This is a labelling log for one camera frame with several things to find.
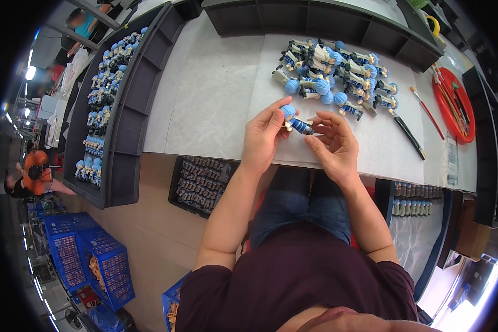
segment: person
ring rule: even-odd
[[[24,176],[26,175],[26,171],[22,168],[20,163],[16,163],[16,169],[19,171],[21,177],[15,181],[15,178],[12,174],[6,170],[6,177],[4,178],[4,191],[7,195],[13,198],[27,198],[31,196],[38,196],[45,194],[50,191],[62,192],[67,195],[76,195],[71,189],[63,184],[63,182],[52,178],[50,182],[46,182],[43,184],[42,190],[40,192],[32,192],[24,183]]]
[[[358,142],[329,111],[304,140],[323,170],[279,167],[257,210],[251,250],[235,261],[256,187],[282,128],[280,99],[245,127],[242,161],[213,210],[180,290],[176,331],[432,331],[414,283],[356,168]],[[350,246],[351,230],[359,250]]]
[[[98,6],[98,10],[103,14],[107,14],[107,12],[111,9],[111,4],[104,4]],[[79,8],[73,10],[72,13],[66,19],[66,25],[72,28],[78,35],[83,36],[85,38],[90,37],[94,28],[98,24],[98,19],[92,16],[91,13],[85,12]],[[68,51],[68,56],[72,56],[74,52],[76,52],[77,48],[80,47],[81,43],[77,42],[73,45],[73,47]]]

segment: blue jeans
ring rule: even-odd
[[[316,170],[310,190],[311,169],[280,166],[269,185],[251,230],[251,248],[273,230],[294,222],[313,222],[351,244],[351,220],[341,189]]]

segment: tan floor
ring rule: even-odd
[[[136,298],[124,308],[141,332],[166,330],[161,294],[192,269],[206,224],[206,219],[168,202],[175,159],[142,155],[137,204],[99,210],[79,196],[58,194],[70,212],[88,212],[127,247]],[[262,177],[257,197],[276,169],[273,165]]]

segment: red shirt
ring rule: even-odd
[[[276,331],[315,305],[417,321],[414,284],[310,222],[283,226],[242,255],[233,272],[208,265],[183,282],[176,332]]]

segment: table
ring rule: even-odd
[[[285,92],[271,78],[279,64],[280,50],[296,36],[266,35],[221,38],[206,12],[186,24],[159,83],[144,142],[145,152],[240,159],[244,125]],[[447,40],[439,65],[461,75],[473,66]],[[347,45],[350,50],[366,51]],[[360,144],[359,172],[367,176],[443,186],[475,192],[477,178],[476,143],[458,144],[458,183],[447,183],[447,144],[409,90],[413,85],[443,132],[446,126],[433,96],[430,73],[414,73],[391,58],[380,63],[391,70],[389,81],[399,84],[398,114],[408,124],[426,153],[421,162],[404,134],[383,108],[372,118],[365,112],[360,122],[347,116]],[[336,111],[318,100],[292,104],[310,117],[315,110]],[[321,168],[295,133],[280,143],[274,163]]]

